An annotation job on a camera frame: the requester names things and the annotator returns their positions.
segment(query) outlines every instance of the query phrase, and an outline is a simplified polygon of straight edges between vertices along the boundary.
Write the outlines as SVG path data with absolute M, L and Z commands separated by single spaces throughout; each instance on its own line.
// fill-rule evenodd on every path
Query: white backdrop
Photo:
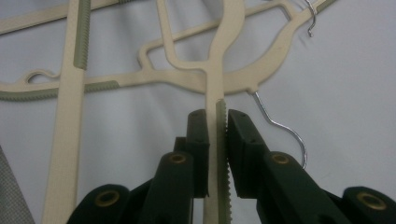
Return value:
M 0 1 L 0 19 L 65 0 Z M 246 0 L 247 6 L 262 1 Z M 168 0 L 173 31 L 221 15 L 219 1 Z M 298 10 L 306 7 L 294 0 Z M 304 139 L 307 172 L 327 191 L 366 186 L 396 200 L 396 1 L 339 0 L 318 15 L 314 37 L 298 29 L 279 70 L 260 85 L 273 119 Z M 225 71 L 260 57 L 287 22 L 280 9 L 247 19 L 224 57 Z M 0 36 L 0 81 L 12 83 L 29 70 L 60 71 L 65 20 Z M 214 32 L 177 44 L 189 61 L 205 59 Z M 155 1 L 96 10 L 91 16 L 87 76 L 138 71 L 141 45 L 161 36 Z M 150 53 L 157 68 L 170 67 L 163 50 Z M 245 92 L 226 97 L 227 107 L 248 113 L 271 150 L 301 158 L 288 133 L 268 125 Z M 41 220 L 50 164 L 56 99 L 0 102 L 0 144 L 35 221 Z M 86 94 L 78 200 L 107 184 L 133 189 L 152 178 L 161 155 L 185 136 L 188 114 L 205 107 L 203 95 L 167 84 Z M 194 223 L 201 223 L 197 200 Z M 260 223 L 255 201 L 233 195 L 234 223 Z

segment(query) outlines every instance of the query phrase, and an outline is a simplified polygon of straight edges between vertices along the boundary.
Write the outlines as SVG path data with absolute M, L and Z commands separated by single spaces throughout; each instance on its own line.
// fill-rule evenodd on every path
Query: white surface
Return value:
M 209 0 L 167 2 L 174 32 L 221 15 L 220 4 Z M 249 6 L 260 2 L 246 1 Z M 303 0 L 295 3 L 305 7 Z M 2 0 L 0 18 L 46 4 Z M 396 200 L 394 8 L 393 0 L 338 0 L 318 15 L 313 38 L 306 32 L 308 23 L 297 30 L 287 60 L 261 84 L 261 97 L 273 119 L 304 139 L 307 172 L 339 196 L 347 187 L 366 186 Z M 285 22 L 280 10 L 247 19 L 240 38 L 226 53 L 225 71 L 262 55 Z M 14 82 L 36 68 L 59 72 L 64 31 L 65 20 L 1 35 L 0 81 Z M 177 53 L 189 61 L 202 60 L 212 36 L 184 41 L 177 45 Z M 87 76 L 139 70 L 135 59 L 139 47 L 158 37 L 155 1 L 94 11 Z M 154 50 L 150 58 L 159 68 L 170 67 L 162 50 Z M 294 139 L 266 124 L 252 97 L 241 92 L 227 96 L 226 102 L 252 117 L 271 150 L 301 158 Z M 55 107 L 56 99 L 0 102 L 0 144 L 37 223 L 47 186 Z M 173 149 L 175 137 L 185 136 L 187 115 L 204 107 L 203 95 L 165 84 L 87 94 L 78 199 L 100 185 L 133 189 L 153 177 L 161 155 Z M 194 223 L 199 220 L 198 211 Z M 255 202 L 233 198 L 233 220 L 259 223 Z

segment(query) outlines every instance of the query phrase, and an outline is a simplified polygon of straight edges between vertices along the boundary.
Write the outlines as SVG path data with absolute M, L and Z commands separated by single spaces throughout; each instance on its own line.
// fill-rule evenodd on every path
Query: gray textured surface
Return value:
M 32 214 L 23 199 L 17 180 L 12 174 L 6 155 L 0 147 L 0 223 L 30 224 Z

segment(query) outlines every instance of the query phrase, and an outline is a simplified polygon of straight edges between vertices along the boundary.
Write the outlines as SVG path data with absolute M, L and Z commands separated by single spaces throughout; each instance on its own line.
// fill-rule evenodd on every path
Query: silver hook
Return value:
M 314 17 L 311 26 L 308 28 L 309 36 L 312 37 L 312 36 L 314 36 L 314 34 L 312 34 L 312 29 L 314 28 L 315 24 L 317 23 L 317 14 L 318 14 L 318 13 L 317 13 L 317 11 L 314 9 L 314 7 L 312 6 L 312 4 L 311 4 L 311 2 L 310 2 L 309 0 L 305 0 L 305 2 L 308 4 L 309 9 L 311 10 L 312 15 L 313 15 L 313 17 Z
M 305 147 L 303 139 L 293 129 L 291 129 L 291 128 L 283 125 L 283 124 L 280 124 L 278 122 L 275 122 L 275 121 L 273 121 L 270 118 L 267 110 L 265 109 L 264 104 L 262 103 L 262 100 L 260 99 L 260 96 L 259 96 L 258 92 L 254 92 L 253 98 L 256 101 L 257 105 L 260 108 L 260 111 L 262 112 L 262 115 L 265 117 L 265 119 L 268 121 L 268 123 L 280 128 L 280 129 L 283 129 L 283 130 L 287 131 L 288 133 L 291 133 L 294 136 L 294 138 L 298 141 L 298 143 L 300 144 L 301 151 L 303 152 L 303 163 L 302 163 L 302 166 L 303 166 L 303 169 L 305 169 L 306 161 L 308 159 L 308 153 L 306 152 L 306 147 Z

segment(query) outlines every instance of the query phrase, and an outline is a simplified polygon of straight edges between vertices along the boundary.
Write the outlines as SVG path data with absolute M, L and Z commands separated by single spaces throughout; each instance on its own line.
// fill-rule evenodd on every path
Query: metal hook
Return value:
M 278 123 L 278 122 L 275 122 L 275 121 L 273 121 L 273 120 L 270 118 L 270 116 L 269 116 L 267 110 L 265 109 L 265 106 L 264 106 L 264 104 L 262 103 L 262 100 L 260 99 L 260 96 L 259 96 L 259 94 L 258 94 L 257 92 L 254 92 L 253 98 L 254 98 L 254 100 L 256 101 L 257 105 L 258 105 L 259 108 L 260 108 L 260 111 L 262 112 L 262 115 L 265 117 L 265 119 L 268 121 L 268 123 L 270 123 L 270 124 L 272 124 L 272 125 L 274 125 L 274 126 L 280 128 L 280 129 L 283 129 L 284 131 L 287 131 L 288 133 L 291 133 L 291 134 L 294 136 L 294 138 L 298 141 L 298 143 L 300 144 L 301 151 L 303 152 L 303 162 L 302 162 L 302 166 L 303 166 L 303 169 L 305 169 L 305 167 L 306 167 L 306 161 L 307 161 L 307 159 L 308 159 L 308 154 L 307 154 L 307 152 L 306 152 L 306 147 L 305 147 L 305 144 L 304 144 L 303 139 L 302 139 L 302 138 L 300 137 L 300 135 L 297 134 L 297 132 L 295 132 L 293 129 L 291 129 L 291 128 L 289 128 L 289 127 L 283 125 L 283 124 L 280 124 L 280 123 Z
M 313 17 L 314 17 L 311 26 L 308 28 L 309 36 L 312 37 L 312 36 L 314 36 L 314 34 L 312 34 L 312 29 L 314 28 L 315 24 L 317 23 L 317 14 L 318 14 L 318 13 L 317 13 L 317 11 L 314 9 L 314 7 L 312 6 L 312 4 L 311 4 L 311 2 L 310 2 L 309 0 L 305 0 L 305 2 L 308 4 L 309 9 L 311 10 L 312 15 L 313 15 Z

